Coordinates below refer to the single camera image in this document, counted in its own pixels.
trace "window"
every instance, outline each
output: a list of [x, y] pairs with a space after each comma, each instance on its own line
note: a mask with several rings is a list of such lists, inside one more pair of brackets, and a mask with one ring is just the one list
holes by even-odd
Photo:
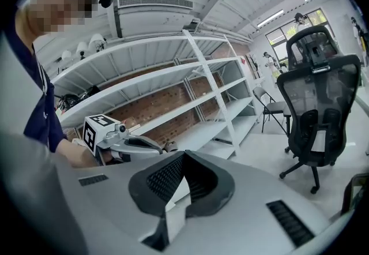
[[[323, 25], [325, 28], [328, 29], [330, 35], [334, 39], [334, 33], [328, 23], [327, 18], [325, 17], [323, 11], [318, 9], [307, 14], [308, 19], [305, 20], [306, 27], [312, 25]], [[279, 62], [285, 63], [288, 67], [288, 59], [287, 59], [287, 50], [286, 50], [286, 43], [291, 37], [296, 34], [296, 23], [291, 21], [279, 27], [275, 31], [266, 35], [270, 45], [272, 46], [276, 57], [278, 58]]]

